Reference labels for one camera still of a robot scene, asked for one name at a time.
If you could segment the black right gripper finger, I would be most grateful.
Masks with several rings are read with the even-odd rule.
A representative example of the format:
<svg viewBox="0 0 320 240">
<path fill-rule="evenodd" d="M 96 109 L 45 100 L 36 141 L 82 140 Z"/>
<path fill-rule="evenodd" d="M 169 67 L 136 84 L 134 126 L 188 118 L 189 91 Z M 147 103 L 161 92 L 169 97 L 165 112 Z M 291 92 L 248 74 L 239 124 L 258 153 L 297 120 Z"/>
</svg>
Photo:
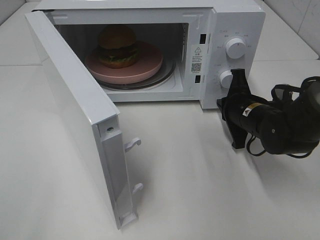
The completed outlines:
<svg viewBox="0 0 320 240">
<path fill-rule="evenodd" d="M 251 91 L 243 68 L 231 69 L 232 81 L 228 90 L 228 97 L 238 94 L 250 95 Z"/>
</svg>

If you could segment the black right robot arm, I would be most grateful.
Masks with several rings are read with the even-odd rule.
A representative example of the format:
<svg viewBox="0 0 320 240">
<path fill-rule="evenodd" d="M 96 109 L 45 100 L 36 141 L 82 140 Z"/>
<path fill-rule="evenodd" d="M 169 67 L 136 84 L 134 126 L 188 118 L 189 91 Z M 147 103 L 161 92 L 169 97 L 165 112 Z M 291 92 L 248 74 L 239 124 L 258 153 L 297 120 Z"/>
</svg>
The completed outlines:
<svg viewBox="0 0 320 240">
<path fill-rule="evenodd" d="M 260 139 L 258 153 L 308 157 L 320 143 L 320 78 L 306 78 L 300 87 L 277 84 L 268 101 L 250 91 L 245 70 L 231 70 L 227 96 L 217 99 L 234 149 L 246 148 Z"/>
</svg>

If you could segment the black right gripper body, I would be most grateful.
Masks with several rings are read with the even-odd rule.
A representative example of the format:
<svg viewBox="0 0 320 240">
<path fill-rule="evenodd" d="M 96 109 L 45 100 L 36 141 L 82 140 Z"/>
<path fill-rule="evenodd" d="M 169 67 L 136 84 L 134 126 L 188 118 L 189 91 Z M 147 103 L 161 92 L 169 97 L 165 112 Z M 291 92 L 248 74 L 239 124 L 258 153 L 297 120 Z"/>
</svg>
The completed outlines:
<svg viewBox="0 0 320 240">
<path fill-rule="evenodd" d="M 267 102 L 248 94 L 234 94 L 216 101 L 232 138 L 232 147 L 243 149 L 248 134 L 261 136 L 261 123 L 267 116 Z"/>
</svg>

